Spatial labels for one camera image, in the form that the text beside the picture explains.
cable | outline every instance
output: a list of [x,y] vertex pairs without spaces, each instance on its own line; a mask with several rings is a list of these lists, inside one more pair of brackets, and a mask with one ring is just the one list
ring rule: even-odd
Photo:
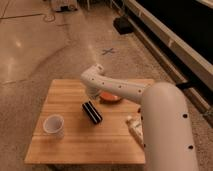
[[2,16],[1,16],[1,18],[0,18],[0,23],[1,23],[1,21],[2,21],[2,18],[4,18],[4,15],[5,15],[5,13],[6,13],[6,11],[7,11],[7,8],[8,8],[8,6],[9,6],[9,4],[10,4],[11,1],[12,1],[12,0],[8,0],[8,1],[7,1],[7,4],[6,4],[6,6],[5,6],[4,10],[3,10],[3,14],[2,14]]
[[50,7],[51,15],[53,16],[52,19],[50,19],[50,20],[47,19],[47,17],[48,17],[47,14],[43,14],[43,13],[4,17],[4,15],[5,15],[6,11],[7,11],[7,8],[8,8],[8,6],[9,6],[9,4],[10,4],[11,1],[12,0],[8,0],[7,1],[7,4],[6,4],[6,6],[5,6],[4,10],[3,10],[3,14],[0,17],[0,23],[1,23],[2,20],[6,20],[6,19],[22,18],[22,17],[33,17],[33,16],[39,16],[39,15],[44,15],[43,21],[46,22],[46,23],[53,22],[56,19],[55,12],[51,8],[50,0],[49,0],[49,7]]
[[50,12],[52,13],[53,18],[51,20],[47,20],[46,19],[47,18],[47,14],[44,14],[43,21],[46,22],[46,23],[53,22],[56,19],[55,11],[53,11],[53,9],[51,8],[51,0],[49,0],[49,8],[50,8]]

polished floor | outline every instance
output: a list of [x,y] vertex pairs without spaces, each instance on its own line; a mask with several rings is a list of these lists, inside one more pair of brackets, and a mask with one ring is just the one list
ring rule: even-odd
[[[23,160],[53,79],[79,78],[85,69],[100,63],[113,78],[172,82],[134,34],[121,36],[115,31],[112,21],[118,15],[105,3],[92,4],[90,12],[83,4],[76,12],[54,17],[48,1],[10,0],[8,4],[1,0],[0,16],[6,18],[0,20],[0,171],[49,170],[25,165]],[[104,53],[112,48],[114,53]],[[188,104],[200,170],[213,170],[213,131]],[[62,169],[133,171],[143,166],[72,165]]]

wooden tabletop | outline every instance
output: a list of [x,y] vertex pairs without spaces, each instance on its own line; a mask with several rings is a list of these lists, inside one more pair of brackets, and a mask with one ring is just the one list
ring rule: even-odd
[[[129,80],[152,84],[152,79]],[[123,99],[118,104],[92,101],[103,121],[94,125],[82,111],[88,101],[79,80],[53,80],[25,158],[28,164],[143,164],[143,149],[125,123],[140,107]],[[64,117],[64,138],[47,135],[42,124],[52,114]]]

white cup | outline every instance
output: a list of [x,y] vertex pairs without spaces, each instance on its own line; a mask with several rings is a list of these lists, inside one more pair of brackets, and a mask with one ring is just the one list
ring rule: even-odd
[[43,123],[43,129],[46,133],[57,138],[64,137],[64,119],[61,115],[51,115]]

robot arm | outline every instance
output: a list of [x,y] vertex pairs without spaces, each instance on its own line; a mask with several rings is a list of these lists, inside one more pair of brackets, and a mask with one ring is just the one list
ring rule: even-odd
[[142,104],[146,164],[149,171],[198,171],[196,152],[182,92],[170,83],[148,87],[104,77],[101,65],[81,75],[90,98],[99,90]]

